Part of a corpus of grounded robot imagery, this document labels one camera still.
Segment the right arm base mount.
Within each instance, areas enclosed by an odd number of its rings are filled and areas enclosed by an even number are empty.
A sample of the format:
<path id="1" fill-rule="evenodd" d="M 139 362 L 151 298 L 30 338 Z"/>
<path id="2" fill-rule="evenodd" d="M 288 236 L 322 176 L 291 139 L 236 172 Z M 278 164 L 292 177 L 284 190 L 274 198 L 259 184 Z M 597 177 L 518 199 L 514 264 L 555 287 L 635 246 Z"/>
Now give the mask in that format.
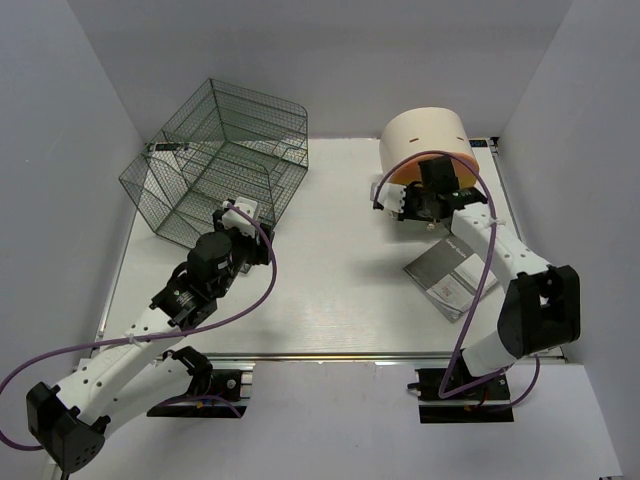
<path id="1" fill-rule="evenodd" d="M 511 394 L 504 374 L 456 395 L 441 398 L 438 389 L 444 368 L 415 371 L 407 391 L 417 397 L 421 424 L 512 423 Z"/>

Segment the grey setup guide booklet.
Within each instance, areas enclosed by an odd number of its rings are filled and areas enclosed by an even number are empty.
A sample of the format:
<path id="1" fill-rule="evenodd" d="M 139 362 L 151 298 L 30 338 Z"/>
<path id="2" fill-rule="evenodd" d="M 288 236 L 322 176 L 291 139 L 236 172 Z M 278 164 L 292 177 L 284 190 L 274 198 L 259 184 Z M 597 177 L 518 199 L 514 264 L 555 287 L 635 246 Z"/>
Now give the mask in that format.
<path id="1" fill-rule="evenodd" d="M 466 243 L 449 235 L 403 271 L 451 323 L 465 318 L 478 291 L 484 261 Z"/>

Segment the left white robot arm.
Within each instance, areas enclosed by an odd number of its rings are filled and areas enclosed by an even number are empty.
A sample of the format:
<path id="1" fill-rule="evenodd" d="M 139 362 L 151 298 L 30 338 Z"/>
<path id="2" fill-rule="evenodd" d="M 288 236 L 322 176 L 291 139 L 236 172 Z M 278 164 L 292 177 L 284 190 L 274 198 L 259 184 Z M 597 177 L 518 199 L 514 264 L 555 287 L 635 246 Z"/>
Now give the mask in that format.
<path id="1" fill-rule="evenodd" d="M 84 468 L 106 439 L 135 416 L 170 400 L 217 394 L 214 369 L 194 348 L 176 345 L 217 309 L 244 266 L 269 265 L 271 229 L 256 202 L 224 202 L 166 285 L 121 337 L 53 386 L 26 395 L 28 428 L 66 474 Z"/>

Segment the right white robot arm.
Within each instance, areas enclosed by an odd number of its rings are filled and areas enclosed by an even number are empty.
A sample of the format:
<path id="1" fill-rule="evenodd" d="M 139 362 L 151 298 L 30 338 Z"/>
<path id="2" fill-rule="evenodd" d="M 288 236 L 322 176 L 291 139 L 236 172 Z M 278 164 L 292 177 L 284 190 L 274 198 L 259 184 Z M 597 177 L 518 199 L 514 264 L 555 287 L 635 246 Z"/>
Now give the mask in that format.
<path id="1" fill-rule="evenodd" d="M 444 220 L 451 234 L 484 262 L 504 291 L 495 329 L 468 347 L 459 347 L 451 374 L 453 390 L 472 399 L 488 377 L 523 357 L 572 343 L 581 335 L 580 278 L 569 266 L 554 266 L 530 250 L 501 224 L 483 180 L 464 187 L 454 168 L 471 172 L 449 155 L 418 162 L 420 180 L 406 188 L 411 219 Z"/>

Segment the cream round drawer box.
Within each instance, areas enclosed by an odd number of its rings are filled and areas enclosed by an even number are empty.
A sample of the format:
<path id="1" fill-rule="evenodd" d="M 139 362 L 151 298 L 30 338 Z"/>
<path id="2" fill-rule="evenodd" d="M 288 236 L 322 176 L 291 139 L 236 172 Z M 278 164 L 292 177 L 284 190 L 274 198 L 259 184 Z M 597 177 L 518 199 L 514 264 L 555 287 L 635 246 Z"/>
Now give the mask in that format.
<path id="1" fill-rule="evenodd" d="M 439 107 L 408 110 L 385 126 L 379 143 L 382 171 L 386 174 L 406 158 L 433 150 L 464 157 L 475 172 L 479 171 L 460 117 Z"/>

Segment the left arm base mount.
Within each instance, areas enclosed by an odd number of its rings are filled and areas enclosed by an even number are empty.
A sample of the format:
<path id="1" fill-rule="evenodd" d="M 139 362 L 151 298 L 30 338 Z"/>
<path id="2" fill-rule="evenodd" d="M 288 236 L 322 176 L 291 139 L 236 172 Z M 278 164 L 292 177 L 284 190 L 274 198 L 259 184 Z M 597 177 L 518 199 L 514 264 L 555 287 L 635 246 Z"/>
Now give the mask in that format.
<path id="1" fill-rule="evenodd" d="M 189 383 L 181 395 L 172 395 L 153 408 L 150 418 L 240 419 L 251 397 L 253 367 L 233 362 L 213 363 L 193 347 L 168 350 L 161 364 L 180 362 Z"/>

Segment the orange top drawer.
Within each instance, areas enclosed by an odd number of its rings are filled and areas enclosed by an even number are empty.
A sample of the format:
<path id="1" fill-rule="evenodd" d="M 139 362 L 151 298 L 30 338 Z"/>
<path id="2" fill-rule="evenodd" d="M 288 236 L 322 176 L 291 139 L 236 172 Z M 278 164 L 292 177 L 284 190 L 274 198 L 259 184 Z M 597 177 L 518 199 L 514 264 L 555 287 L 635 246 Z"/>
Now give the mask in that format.
<path id="1" fill-rule="evenodd" d="M 419 169 L 418 163 L 420 161 L 426 160 L 434 160 L 439 158 L 437 154 L 427 154 L 418 156 L 415 159 L 412 159 L 406 165 L 400 167 L 396 170 L 388 180 L 389 183 L 399 184 L 399 185 L 409 185 L 412 182 L 419 181 L 421 179 L 421 173 Z M 452 166 L 454 168 L 454 172 L 458 178 L 458 183 L 461 188 L 469 188 L 474 187 L 476 185 L 477 179 L 474 174 L 472 174 L 468 168 L 466 168 L 462 163 L 457 160 L 451 161 Z"/>

